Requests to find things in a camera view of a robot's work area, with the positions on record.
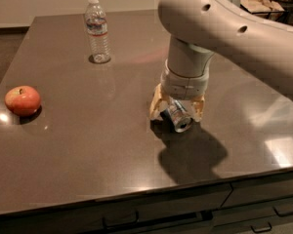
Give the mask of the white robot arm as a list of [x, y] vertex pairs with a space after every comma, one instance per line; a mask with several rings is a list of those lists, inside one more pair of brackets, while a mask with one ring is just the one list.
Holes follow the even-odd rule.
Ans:
[[201, 120], [215, 53], [293, 101], [293, 26], [252, 16], [239, 0], [159, 0], [158, 15], [171, 38], [151, 120], [172, 98], [188, 101], [191, 118]]

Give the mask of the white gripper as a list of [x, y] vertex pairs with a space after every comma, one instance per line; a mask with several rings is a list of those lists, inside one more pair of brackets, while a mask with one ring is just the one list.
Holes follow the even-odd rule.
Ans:
[[204, 94], [208, 87], [208, 80], [209, 69], [206, 69], [198, 77], [182, 77], [171, 71], [168, 67], [168, 61], [165, 61], [160, 84], [154, 89], [149, 107], [149, 119], [153, 121], [161, 112], [165, 111], [169, 105], [169, 97], [171, 97], [179, 100], [190, 100], [191, 118], [195, 122], [200, 122], [203, 116]]

